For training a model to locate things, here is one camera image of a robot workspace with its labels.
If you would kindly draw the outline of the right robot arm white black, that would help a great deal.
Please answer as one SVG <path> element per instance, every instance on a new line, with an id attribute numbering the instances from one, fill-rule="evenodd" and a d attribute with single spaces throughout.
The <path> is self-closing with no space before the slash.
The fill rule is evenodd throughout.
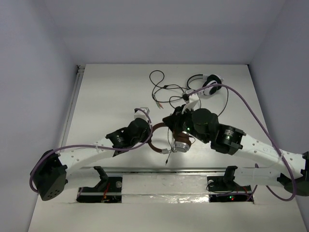
<path id="1" fill-rule="evenodd" d="M 276 148 L 235 127 L 219 123 L 218 116 L 207 109 L 183 110 L 163 118 L 175 136 L 184 133 L 210 144 L 217 153 L 245 158 L 259 163 L 259 168 L 228 166 L 211 184 L 211 191 L 234 190 L 238 186 L 262 185 L 283 187 L 298 196 L 309 194 L 309 155 Z"/>

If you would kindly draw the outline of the brown silver headphones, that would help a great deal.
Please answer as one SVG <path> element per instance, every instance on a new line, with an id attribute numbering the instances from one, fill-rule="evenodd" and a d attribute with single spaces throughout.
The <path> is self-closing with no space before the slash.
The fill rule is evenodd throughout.
<path id="1" fill-rule="evenodd" d="M 151 139 L 148 141 L 148 145 L 149 147 L 157 153 L 160 154 L 167 154 L 169 151 L 173 151 L 173 149 L 175 149 L 176 152 L 182 152 L 182 153 L 186 153 L 189 151 L 189 149 L 191 148 L 191 141 L 190 141 L 190 136 L 187 133 L 181 132 L 181 133 L 175 133 L 173 132 L 173 138 L 174 138 L 174 146 L 168 150 L 168 149 L 160 149 L 155 147 L 152 144 Z"/>

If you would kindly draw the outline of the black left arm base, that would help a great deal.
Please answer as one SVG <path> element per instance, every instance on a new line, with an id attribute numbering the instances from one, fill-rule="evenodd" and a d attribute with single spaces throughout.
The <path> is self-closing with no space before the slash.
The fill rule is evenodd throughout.
<path id="1" fill-rule="evenodd" d="M 93 187 L 80 187 L 76 196 L 78 203 L 121 203 L 123 177 L 108 176 L 102 167 L 95 166 L 100 180 Z"/>

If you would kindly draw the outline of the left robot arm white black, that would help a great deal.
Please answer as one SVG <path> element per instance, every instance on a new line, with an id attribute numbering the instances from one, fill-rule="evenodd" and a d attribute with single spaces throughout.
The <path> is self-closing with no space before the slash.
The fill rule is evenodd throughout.
<path id="1" fill-rule="evenodd" d="M 151 138 L 149 120 L 136 118 L 124 128 L 107 134 L 93 145 L 69 145 L 46 151 L 30 172 L 29 186 L 43 201 L 68 189 L 103 191 L 108 176 L 92 164 L 113 158 L 146 144 Z"/>

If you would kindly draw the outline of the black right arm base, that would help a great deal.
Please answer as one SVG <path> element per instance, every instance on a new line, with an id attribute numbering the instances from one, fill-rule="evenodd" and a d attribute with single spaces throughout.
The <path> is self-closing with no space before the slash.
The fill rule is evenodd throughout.
<path id="1" fill-rule="evenodd" d="M 235 180 L 237 166 L 228 166 L 223 175 L 207 177 L 206 190 L 210 203 L 251 202 L 254 203 L 250 185 L 241 186 Z"/>

